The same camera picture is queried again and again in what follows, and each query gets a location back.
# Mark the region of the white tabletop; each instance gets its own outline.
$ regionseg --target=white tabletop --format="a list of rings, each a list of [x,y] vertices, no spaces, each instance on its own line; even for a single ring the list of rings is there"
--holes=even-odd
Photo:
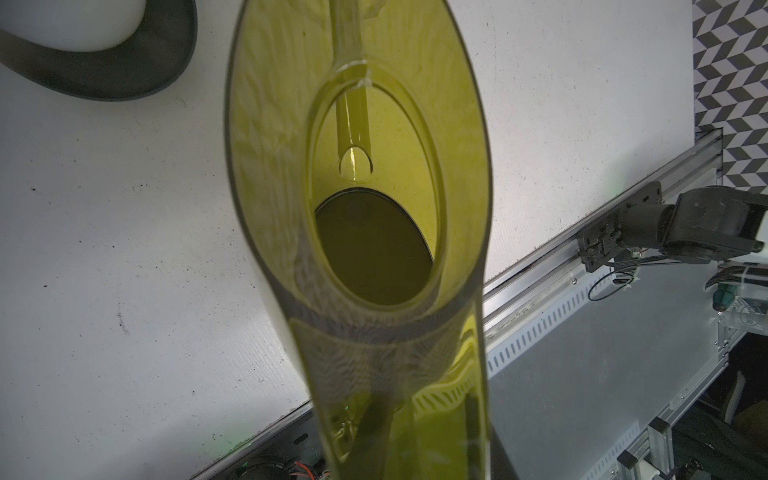
[[[693,144],[688,0],[451,2],[493,155],[487,276]],[[223,156],[239,0],[166,90],[98,103],[0,66],[0,476],[189,478],[307,399]]]

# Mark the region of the metal bracket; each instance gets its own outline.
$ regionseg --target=metal bracket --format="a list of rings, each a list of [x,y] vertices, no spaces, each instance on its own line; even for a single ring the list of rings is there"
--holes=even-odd
[[[621,242],[619,219],[626,210],[642,204],[661,203],[661,182],[649,182],[607,214],[582,228],[577,234],[581,260],[589,273],[625,250]]]

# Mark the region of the perforated metal strip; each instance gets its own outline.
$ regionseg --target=perforated metal strip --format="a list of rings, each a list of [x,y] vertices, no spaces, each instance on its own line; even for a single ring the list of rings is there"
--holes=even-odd
[[[586,282],[580,282],[562,293],[557,301],[546,306],[534,319],[525,324],[520,330],[512,333],[505,341],[499,343],[486,354],[488,378],[501,372],[507,365],[515,361],[526,350],[554,330],[558,325],[571,317],[577,310],[589,303],[587,293],[596,280],[608,272],[607,267],[598,269],[586,277]],[[593,298],[611,285],[613,277],[603,279],[592,290]]]

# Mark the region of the wire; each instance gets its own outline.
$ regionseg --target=wire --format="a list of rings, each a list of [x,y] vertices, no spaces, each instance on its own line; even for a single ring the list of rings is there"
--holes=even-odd
[[[726,268],[723,268],[721,271],[715,273],[712,278],[710,278],[707,283],[704,284],[704,288],[709,288],[715,283],[720,282],[733,282],[741,281],[741,273],[744,273],[745,269],[749,269],[749,275],[751,276],[768,276],[768,269],[766,268],[757,268],[753,266],[744,266],[744,265],[736,265],[736,266],[729,266]]]
[[[611,275],[613,275],[613,274],[615,274],[615,273],[623,273],[624,275],[627,275],[627,271],[628,271],[628,270],[632,270],[632,269],[634,269],[634,268],[636,268],[636,267],[638,267],[638,266],[677,265],[677,264],[679,264],[679,263],[682,263],[682,262],[642,263],[641,265],[632,265],[632,266],[626,266],[626,267],[624,267],[624,268],[620,268],[620,269],[618,269],[618,270],[613,270],[613,271],[611,271],[611,272],[608,272],[608,273],[606,273],[605,275],[601,276],[601,277],[600,277],[600,279],[599,279],[597,282],[595,282],[595,283],[594,283],[594,285],[592,285],[592,287],[590,287],[589,291],[587,291],[587,298],[588,298],[590,301],[592,301],[592,302],[599,302],[600,300],[605,300],[605,299],[607,299],[609,296],[613,295],[614,293],[616,293],[616,292],[618,292],[618,291],[620,291],[620,290],[623,290],[624,288],[626,288],[626,287],[627,287],[627,285],[630,285],[630,284],[632,284],[632,282],[634,282],[634,281],[637,279],[637,277],[636,277],[635,275],[633,275],[629,281],[627,281],[627,282],[626,282],[624,285],[622,285],[622,286],[619,286],[618,288],[616,288],[616,289],[612,290],[612,291],[611,291],[611,292],[610,292],[608,295],[603,295],[603,296],[601,296],[600,298],[592,298],[592,292],[594,291],[594,289],[595,289],[595,288],[596,288],[596,287],[597,287],[597,286],[598,286],[598,285],[599,285],[599,284],[600,284],[600,283],[601,283],[603,280],[607,279],[609,276],[611,276]]]
[[[313,475],[312,470],[310,470],[310,467],[304,465],[302,462],[296,462],[296,464],[305,469],[308,474],[310,474],[310,480],[315,480],[315,475]]]

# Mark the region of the black and white tiled backdrop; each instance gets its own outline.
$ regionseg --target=black and white tiled backdrop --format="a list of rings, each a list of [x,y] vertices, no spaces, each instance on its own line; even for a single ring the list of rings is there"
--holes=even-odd
[[[723,185],[768,186],[766,0],[694,0],[696,126],[723,128]]]

